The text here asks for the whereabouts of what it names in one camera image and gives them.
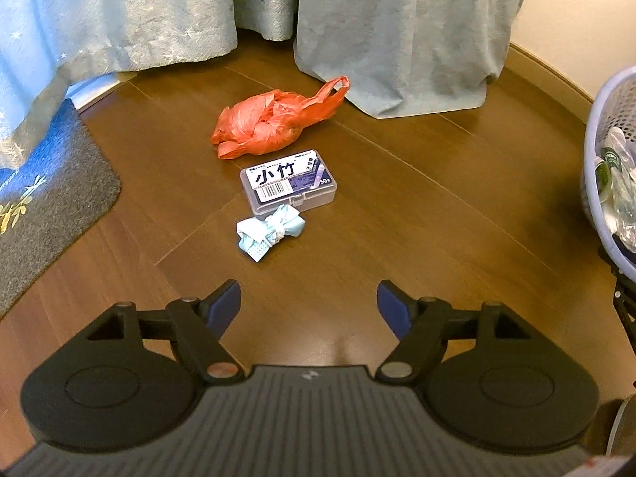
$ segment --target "wall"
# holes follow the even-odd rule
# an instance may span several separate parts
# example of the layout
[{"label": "wall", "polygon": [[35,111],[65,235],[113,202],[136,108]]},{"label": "wall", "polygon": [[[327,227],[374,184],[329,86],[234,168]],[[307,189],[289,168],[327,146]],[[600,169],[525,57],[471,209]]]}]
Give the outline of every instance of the wall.
[{"label": "wall", "polygon": [[636,0],[525,0],[511,40],[593,97],[636,65]]}]

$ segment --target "barcode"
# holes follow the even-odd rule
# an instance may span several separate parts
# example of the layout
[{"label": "barcode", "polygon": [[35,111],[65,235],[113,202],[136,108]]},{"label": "barcode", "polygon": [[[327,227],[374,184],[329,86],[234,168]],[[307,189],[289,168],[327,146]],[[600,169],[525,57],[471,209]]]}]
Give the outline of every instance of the barcode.
[{"label": "barcode", "polygon": [[294,191],[287,179],[256,189],[256,194],[262,203],[266,203],[276,197],[291,193],[294,193]]}]

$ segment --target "laundry basket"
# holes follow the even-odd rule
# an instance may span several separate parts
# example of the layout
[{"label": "laundry basket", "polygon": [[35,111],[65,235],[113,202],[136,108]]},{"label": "laundry basket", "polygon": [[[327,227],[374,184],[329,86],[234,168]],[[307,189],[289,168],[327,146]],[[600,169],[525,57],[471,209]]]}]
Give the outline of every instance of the laundry basket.
[{"label": "laundry basket", "polygon": [[605,223],[595,176],[599,144],[614,126],[622,129],[627,141],[632,143],[631,151],[636,154],[636,66],[609,79],[594,100],[585,130],[581,185],[583,205],[607,254],[603,258],[616,276],[614,306],[636,353],[636,323],[632,320],[636,317],[636,266],[621,253]]}]

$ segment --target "folded face mask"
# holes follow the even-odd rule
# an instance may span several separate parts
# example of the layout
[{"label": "folded face mask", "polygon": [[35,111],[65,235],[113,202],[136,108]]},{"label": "folded face mask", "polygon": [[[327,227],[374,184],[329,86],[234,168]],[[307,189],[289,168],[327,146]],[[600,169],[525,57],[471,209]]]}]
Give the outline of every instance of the folded face mask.
[{"label": "folded face mask", "polygon": [[287,235],[297,237],[303,228],[298,210],[283,204],[264,221],[252,217],[237,223],[238,247],[258,262],[281,239]]}]

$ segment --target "gray rug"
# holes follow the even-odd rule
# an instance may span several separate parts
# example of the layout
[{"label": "gray rug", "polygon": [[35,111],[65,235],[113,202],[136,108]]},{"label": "gray rug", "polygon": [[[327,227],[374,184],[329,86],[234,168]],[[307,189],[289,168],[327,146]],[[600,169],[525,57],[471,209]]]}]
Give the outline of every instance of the gray rug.
[{"label": "gray rug", "polygon": [[112,207],[120,188],[65,100],[27,163],[0,170],[0,317]]}]

